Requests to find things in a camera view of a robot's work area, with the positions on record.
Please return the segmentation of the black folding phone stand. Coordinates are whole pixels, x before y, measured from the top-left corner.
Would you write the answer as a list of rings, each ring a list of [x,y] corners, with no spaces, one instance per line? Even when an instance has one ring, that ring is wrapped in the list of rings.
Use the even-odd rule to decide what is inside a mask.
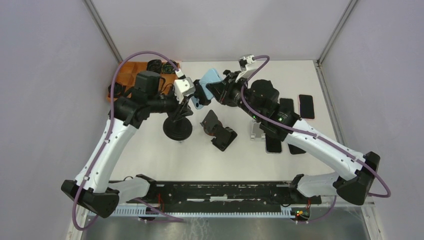
[[[232,128],[217,125],[214,128],[214,138],[211,142],[216,148],[224,152],[237,136],[238,134]]]

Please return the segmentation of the silver edge smartphone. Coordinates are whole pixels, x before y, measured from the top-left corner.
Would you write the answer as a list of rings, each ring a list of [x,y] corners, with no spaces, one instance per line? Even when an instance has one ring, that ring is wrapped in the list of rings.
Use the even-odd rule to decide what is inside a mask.
[[[279,139],[265,136],[265,152],[267,154],[281,154],[282,151],[282,142]]]

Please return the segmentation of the pink case smartphone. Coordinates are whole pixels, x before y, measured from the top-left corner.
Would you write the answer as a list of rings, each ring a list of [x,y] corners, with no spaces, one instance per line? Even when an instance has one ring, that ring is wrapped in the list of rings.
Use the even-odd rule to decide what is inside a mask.
[[[315,109],[314,99],[312,95],[300,94],[299,100],[299,115],[302,119],[314,120]]]

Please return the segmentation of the black round tall stand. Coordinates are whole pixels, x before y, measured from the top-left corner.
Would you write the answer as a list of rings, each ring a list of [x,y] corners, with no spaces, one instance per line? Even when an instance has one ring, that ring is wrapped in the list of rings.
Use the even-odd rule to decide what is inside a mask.
[[[223,80],[226,81],[226,82],[234,82],[237,79],[237,77],[239,76],[240,73],[241,73],[240,70],[231,71],[229,69],[226,69],[222,73],[224,75]]]

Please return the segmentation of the black round clamp stand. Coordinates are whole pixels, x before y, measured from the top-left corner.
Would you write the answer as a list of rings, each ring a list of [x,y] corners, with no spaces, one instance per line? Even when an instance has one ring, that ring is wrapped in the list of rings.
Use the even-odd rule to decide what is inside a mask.
[[[195,85],[195,93],[190,95],[189,101],[192,101],[194,107],[199,110],[204,106],[208,106],[211,103],[213,98],[211,92],[206,88],[206,83],[200,79],[193,81]],[[174,85],[170,88],[169,92],[164,95],[164,100],[166,100],[168,105],[171,105],[170,109],[166,111],[170,112],[173,108],[177,106],[178,100],[175,96]],[[190,137],[193,131],[193,125],[188,119],[184,117],[182,120],[171,122],[168,117],[163,123],[163,132],[165,135],[175,141],[184,141]]]

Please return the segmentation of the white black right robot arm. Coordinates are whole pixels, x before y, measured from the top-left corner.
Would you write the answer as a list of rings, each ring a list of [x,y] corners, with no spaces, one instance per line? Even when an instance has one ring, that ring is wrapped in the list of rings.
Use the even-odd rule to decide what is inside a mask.
[[[312,127],[305,119],[282,105],[279,91],[269,80],[254,81],[249,88],[245,80],[230,77],[207,83],[207,92],[220,104],[239,107],[256,121],[260,129],[281,142],[300,148],[320,160],[334,172],[321,175],[298,174],[289,189],[289,199],[302,204],[308,198],[339,196],[357,206],[371,196],[381,157],[373,152],[362,153],[334,141]]]

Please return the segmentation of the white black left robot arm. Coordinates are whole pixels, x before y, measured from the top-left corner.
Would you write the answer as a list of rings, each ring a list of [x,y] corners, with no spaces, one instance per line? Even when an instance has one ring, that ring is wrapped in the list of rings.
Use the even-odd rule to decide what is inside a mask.
[[[119,204],[132,199],[139,198],[145,204],[156,200],[157,190],[144,178],[115,183],[110,178],[125,146],[151,114],[168,115],[163,132],[174,141],[184,141],[192,134],[193,126],[187,117],[193,114],[188,105],[196,90],[193,81],[181,76],[168,94],[163,94],[160,83],[164,81],[156,72],[141,71],[134,86],[113,102],[105,132],[87,164],[74,180],[65,180],[61,186],[76,206],[107,218]]]

